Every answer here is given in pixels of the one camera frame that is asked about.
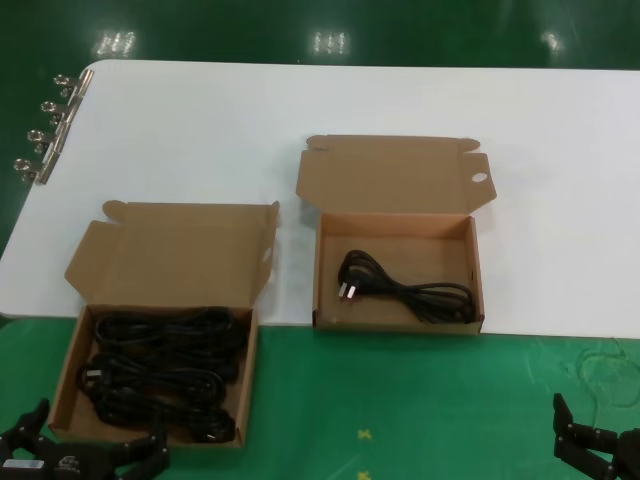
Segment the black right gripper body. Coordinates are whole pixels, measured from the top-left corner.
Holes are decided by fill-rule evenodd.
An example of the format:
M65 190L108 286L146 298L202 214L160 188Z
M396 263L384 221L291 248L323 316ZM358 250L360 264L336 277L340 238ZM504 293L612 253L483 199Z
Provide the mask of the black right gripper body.
M639 429L625 431L618 437L608 479L639 480Z

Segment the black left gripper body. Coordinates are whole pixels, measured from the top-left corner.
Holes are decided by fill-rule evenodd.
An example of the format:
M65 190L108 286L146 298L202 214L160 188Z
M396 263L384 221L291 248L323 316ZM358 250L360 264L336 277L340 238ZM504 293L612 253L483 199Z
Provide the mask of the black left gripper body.
M114 479L126 447L37 441L11 446L1 442L2 479Z

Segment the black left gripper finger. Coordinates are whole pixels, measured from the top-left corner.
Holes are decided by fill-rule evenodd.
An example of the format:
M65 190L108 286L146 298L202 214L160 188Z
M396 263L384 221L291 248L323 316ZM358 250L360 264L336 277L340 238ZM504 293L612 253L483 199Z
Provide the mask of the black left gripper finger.
M41 433L49 411L50 402L43 398L34 410L22 414L13 427L1 434L1 452L13 453L24 449L29 453L39 453L43 447L52 446L54 442Z
M111 448L114 479L155 479L170 466L167 429L160 416L153 418L148 435Z

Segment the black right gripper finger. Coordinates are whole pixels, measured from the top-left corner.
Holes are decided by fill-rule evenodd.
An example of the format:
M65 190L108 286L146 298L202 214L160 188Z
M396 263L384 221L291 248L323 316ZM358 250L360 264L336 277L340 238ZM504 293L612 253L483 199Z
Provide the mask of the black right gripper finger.
M614 455L618 435L610 430L574 422L573 415L560 393L553 396L554 455L581 473L616 473L613 461L597 452Z

